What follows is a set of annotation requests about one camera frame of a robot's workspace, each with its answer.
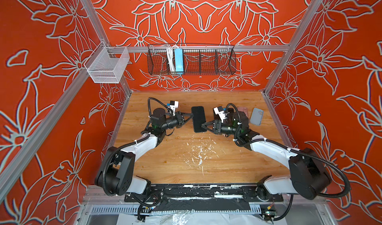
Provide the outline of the black smartphone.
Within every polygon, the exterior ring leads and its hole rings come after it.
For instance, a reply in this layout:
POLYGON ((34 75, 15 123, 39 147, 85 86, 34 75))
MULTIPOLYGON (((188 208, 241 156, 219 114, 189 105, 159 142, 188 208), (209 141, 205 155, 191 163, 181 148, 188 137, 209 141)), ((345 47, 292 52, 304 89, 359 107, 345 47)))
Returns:
POLYGON ((203 106, 194 106, 191 108, 193 114, 193 129, 195 133, 204 133, 207 130, 202 127, 206 123, 205 110, 203 106))

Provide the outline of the pink phone case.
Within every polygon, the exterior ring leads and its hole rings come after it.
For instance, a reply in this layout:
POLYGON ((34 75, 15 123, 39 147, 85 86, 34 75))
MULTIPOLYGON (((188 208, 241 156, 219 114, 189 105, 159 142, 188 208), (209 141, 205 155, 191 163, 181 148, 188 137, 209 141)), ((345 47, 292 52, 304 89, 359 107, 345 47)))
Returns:
POLYGON ((248 109, 246 107, 238 107, 238 110, 243 112, 247 118, 249 118, 248 109))

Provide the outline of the light blue phone case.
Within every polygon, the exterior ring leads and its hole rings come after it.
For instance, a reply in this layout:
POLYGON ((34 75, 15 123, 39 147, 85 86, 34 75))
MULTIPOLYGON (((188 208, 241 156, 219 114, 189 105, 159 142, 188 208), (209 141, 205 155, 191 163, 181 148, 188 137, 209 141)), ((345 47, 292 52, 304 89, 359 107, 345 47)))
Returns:
POLYGON ((250 123, 260 126, 263 119, 264 111, 259 108, 254 108, 250 117, 250 123))

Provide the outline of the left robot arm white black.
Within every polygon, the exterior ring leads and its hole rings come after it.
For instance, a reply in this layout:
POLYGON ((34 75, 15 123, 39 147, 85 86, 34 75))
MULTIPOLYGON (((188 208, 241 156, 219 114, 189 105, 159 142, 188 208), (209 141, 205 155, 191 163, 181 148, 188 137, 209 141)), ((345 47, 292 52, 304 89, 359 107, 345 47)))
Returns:
POLYGON ((149 97, 147 100, 149 121, 141 137, 131 143, 107 149, 94 184, 103 189, 107 196, 122 196, 126 193, 144 194, 149 181, 134 176, 135 162, 144 154, 160 145, 170 134, 170 129, 181 128, 194 117, 192 113, 177 111, 179 103, 165 104, 149 97))

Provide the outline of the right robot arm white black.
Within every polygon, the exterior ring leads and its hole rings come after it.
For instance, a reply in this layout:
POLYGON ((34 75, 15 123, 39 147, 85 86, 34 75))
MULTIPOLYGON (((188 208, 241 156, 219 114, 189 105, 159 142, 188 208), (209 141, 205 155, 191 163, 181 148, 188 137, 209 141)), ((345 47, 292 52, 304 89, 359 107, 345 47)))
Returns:
POLYGON ((319 157, 314 150, 288 147, 255 132, 250 129, 249 119, 245 113, 239 111, 232 103, 225 108, 221 106, 214 108, 214 114, 215 119, 202 123, 201 128, 215 135, 232 135, 237 146, 263 154, 289 169, 288 176, 265 178, 262 184, 266 192, 298 194, 308 200, 318 196, 341 198, 350 193, 350 181, 344 172, 332 162, 319 157), (340 192, 324 193, 332 182, 327 168, 336 171, 344 182, 340 192))

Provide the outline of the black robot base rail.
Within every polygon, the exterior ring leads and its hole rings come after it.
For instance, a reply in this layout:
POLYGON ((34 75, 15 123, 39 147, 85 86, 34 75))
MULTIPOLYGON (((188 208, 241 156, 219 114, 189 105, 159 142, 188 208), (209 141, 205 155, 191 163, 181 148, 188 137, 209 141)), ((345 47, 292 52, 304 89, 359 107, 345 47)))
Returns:
POLYGON ((268 205, 284 202, 281 195, 260 200, 256 184, 153 184, 151 192, 160 197, 158 205, 146 210, 152 214, 260 214, 268 205))

